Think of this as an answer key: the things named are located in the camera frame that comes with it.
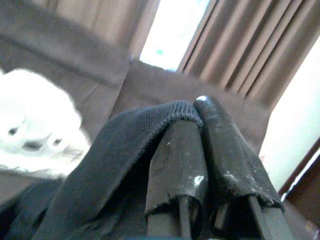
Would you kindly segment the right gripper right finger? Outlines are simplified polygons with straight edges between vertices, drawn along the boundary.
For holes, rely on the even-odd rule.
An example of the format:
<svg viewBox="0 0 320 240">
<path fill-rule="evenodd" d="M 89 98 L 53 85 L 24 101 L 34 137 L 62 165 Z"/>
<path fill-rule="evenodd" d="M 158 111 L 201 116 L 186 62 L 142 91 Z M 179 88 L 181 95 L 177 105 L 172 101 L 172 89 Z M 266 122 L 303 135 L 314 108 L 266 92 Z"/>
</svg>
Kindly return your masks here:
<svg viewBox="0 0 320 240">
<path fill-rule="evenodd" d="M 203 122 L 202 144 L 217 240 L 290 240 L 282 204 L 261 160 L 218 100 L 194 101 Z"/>
</svg>

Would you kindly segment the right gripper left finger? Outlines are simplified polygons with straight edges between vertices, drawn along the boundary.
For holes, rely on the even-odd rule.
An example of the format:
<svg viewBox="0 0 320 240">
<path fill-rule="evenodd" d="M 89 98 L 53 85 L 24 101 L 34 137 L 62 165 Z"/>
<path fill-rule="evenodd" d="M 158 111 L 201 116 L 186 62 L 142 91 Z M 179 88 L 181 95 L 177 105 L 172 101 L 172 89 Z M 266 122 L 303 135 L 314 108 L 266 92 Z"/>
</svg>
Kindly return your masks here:
<svg viewBox="0 0 320 240">
<path fill-rule="evenodd" d="M 192 121 L 176 121 L 165 131 L 149 165 L 144 211 L 147 238 L 197 238 L 207 188 L 200 129 Z"/>
</svg>

